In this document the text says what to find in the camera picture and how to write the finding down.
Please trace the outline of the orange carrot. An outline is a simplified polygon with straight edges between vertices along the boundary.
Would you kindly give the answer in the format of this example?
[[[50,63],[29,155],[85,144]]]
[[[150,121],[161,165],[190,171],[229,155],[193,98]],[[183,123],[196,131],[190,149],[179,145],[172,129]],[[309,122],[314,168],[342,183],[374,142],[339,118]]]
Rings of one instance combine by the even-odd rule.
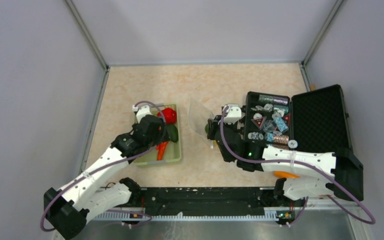
[[[169,141],[164,141],[164,142],[160,143],[156,147],[156,150],[158,150],[157,157],[156,157],[157,161],[162,161],[163,160],[164,154],[165,154],[165,151],[166,151],[166,148],[167,148],[168,144],[169,144]]]

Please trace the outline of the dark green avocado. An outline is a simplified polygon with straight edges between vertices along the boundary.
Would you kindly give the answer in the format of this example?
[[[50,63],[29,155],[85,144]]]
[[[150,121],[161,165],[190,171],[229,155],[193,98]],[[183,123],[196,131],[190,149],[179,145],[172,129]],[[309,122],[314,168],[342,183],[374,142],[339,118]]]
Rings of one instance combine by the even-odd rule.
[[[175,124],[168,124],[167,132],[171,142],[177,143],[179,141],[179,130]]]

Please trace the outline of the red bell pepper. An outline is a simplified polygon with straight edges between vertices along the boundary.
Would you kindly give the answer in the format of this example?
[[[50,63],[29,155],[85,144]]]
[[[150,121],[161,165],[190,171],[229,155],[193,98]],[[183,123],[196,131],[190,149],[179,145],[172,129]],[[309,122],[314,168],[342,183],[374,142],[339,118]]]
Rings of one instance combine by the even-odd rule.
[[[157,117],[165,119],[165,123],[168,125],[175,124],[177,122],[177,112],[172,108],[165,108],[161,112],[157,113]]]

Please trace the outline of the green perforated plastic basket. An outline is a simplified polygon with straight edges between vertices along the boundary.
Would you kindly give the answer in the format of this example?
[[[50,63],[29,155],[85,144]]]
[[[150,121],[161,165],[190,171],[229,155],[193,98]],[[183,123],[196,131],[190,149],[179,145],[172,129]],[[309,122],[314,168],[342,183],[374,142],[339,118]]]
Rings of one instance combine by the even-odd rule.
[[[178,106],[176,103],[157,103],[157,107],[162,111],[165,108],[172,108],[177,112],[177,122],[176,125],[179,133],[179,141],[172,142],[169,140],[169,143],[166,147],[163,159],[157,161],[157,153],[156,146],[152,148],[152,151],[144,156],[137,158],[133,164],[137,167],[154,167],[154,166],[162,166],[168,164],[179,163],[182,159],[182,141],[181,141],[181,124],[180,124],[180,113],[178,110]]]

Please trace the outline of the clear polka dot zip bag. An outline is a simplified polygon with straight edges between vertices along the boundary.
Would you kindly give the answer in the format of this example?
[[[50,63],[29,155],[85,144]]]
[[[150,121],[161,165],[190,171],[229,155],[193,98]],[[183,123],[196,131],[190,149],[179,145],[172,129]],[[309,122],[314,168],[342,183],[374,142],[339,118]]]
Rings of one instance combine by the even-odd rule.
[[[195,98],[190,97],[187,116],[191,130],[197,134],[211,150],[214,150],[214,142],[207,138],[205,130],[208,119],[213,120],[215,118],[213,112]]]

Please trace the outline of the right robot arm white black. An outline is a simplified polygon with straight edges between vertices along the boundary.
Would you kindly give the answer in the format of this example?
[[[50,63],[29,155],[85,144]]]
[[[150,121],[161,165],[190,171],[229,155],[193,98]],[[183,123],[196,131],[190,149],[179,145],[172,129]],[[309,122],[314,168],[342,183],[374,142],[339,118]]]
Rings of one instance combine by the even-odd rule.
[[[236,125],[221,124],[219,116],[208,121],[206,133],[217,143],[224,161],[236,162],[249,172],[280,172],[273,192],[279,206],[324,195],[364,200],[364,167],[349,148],[325,153],[295,151],[264,144],[260,134],[246,142]]]

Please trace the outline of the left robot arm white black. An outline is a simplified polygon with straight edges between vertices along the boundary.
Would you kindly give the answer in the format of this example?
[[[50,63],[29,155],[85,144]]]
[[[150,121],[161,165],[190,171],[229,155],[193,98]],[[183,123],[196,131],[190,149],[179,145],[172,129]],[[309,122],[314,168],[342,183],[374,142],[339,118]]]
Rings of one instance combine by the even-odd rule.
[[[104,153],[88,169],[59,189],[50,188],[43,196],[44,222],[52,225],[66,240],[77,236],[94,217],[126,204],[134,207],[140,202],[140,186],[126,177],[107,190],[98,192],[115,173],[135,159],[151,152],[151,148],[168,136],[164,117],[145,115],[132,130],[118,135]]]

